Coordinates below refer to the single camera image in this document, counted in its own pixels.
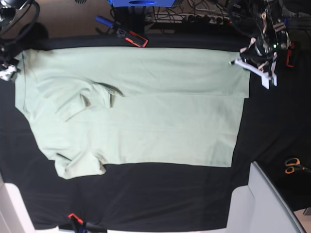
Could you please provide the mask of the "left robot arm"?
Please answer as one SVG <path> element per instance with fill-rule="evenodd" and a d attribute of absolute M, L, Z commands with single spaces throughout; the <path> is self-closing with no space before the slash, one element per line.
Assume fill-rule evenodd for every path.
<path fill-rule="evenodd" d="M 234 16 L 234 8 L 240 0 L 230 0 L 227 14 L 233 27 L 250 38 L 247 47 L 241 48 L 238 59 L 231 65 L 240 66 L 261 78 L 261 85 L 266 89 L 277 86 L 275 74 L 278 53 L 290 47 L 291 41 L 283 20 L 282 7 L 278 0 L 245 0 L 245 7 L 254 21 L 256 31 L 244 31 Z"/>

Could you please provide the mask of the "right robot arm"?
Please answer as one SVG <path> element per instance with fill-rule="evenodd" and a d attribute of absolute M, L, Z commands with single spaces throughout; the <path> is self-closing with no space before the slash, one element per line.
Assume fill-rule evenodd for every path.
<path fill-rule="evenodd" d="M 7 34 L 24 16 L 31 7 L 35 13 L 26 28 L 14 38 L 5 39 Z M 19 61 L 15 58 L 20 42 L 33 28 L 40 13 L 40 6 L 35 0 L 2 0 L 0 2 L 0 79 L 10 81 L 20 72 L 17 67 Z"/>

